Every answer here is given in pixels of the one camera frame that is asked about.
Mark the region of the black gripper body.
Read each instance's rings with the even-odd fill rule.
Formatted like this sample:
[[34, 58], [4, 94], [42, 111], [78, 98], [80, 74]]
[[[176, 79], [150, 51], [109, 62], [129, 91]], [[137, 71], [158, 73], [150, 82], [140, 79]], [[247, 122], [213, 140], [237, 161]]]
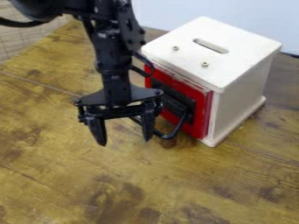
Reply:
[[98, 120], [141, 117], [141, 124], [153, 124], [161, 112], [162, 91], [138, 87], [129, 81], [128, 69], [101, 71], [102, 88], [74, 101], [78, 121], [86, 124]]

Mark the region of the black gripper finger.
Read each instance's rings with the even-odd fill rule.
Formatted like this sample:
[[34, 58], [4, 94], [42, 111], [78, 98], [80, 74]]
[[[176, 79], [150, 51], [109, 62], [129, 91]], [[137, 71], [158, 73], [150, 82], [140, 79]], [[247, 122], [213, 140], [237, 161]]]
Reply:
[[98, 145], [105, 146], [108, 142], [108, 134], [105, 122], [98, 118], [88, 119], [88, 129]]
[[149, 109], [141, 114], [141, 127], [145, 141], [149, 141], [150, 138], [153, 137], [153, 126], [154, 126], [154, 111]]

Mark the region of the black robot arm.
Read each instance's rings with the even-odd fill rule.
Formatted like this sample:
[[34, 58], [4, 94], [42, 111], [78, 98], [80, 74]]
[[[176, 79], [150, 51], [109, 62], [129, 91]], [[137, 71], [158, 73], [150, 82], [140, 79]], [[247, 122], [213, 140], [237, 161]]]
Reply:
[[129, 82], [129, 71], [145, 78], [150, 76], [132, 65], [145, 44], [145, 30], [140, 27], [130, 0], [8, 0], [13, 7], [29, 18], [26, 22], [0, 17], [0, 25], [33, 27], [69, 14], [85, 28], [94, 48], [94, 68], [101, 74], [102, 88], [74, 101], [78, 121], [88, 125], [100, 145], [108, 141], [105, 120], [121, 117], [140, 117], [144, 139], [154, 133], [154, 118], [161, 112], [162, 91], [137, 87]]

